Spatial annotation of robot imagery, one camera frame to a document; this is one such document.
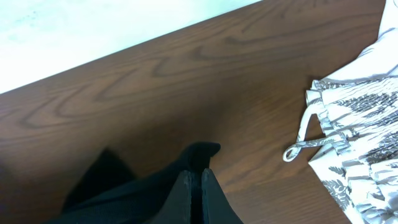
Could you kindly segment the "black t-shirt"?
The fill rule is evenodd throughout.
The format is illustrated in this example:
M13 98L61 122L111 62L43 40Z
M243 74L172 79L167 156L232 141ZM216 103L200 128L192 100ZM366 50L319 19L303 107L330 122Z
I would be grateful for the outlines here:
M196 142L160 171L142 179L105 149L67 195L51 223L144 223L162 208L180 173L194 176L210 165L221 149L214 142Z

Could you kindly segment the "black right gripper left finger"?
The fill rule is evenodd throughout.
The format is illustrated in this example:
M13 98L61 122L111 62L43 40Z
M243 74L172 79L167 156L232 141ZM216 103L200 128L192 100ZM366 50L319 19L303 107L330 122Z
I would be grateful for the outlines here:
M192 203L192 174L181 172L169 196L151 224L190 224Z

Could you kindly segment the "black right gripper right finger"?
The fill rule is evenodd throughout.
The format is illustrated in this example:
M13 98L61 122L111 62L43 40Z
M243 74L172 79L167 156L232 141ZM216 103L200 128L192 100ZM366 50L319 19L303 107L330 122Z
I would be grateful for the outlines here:
M201 189L204 224L243 224L229 204L211 169L203 171Z

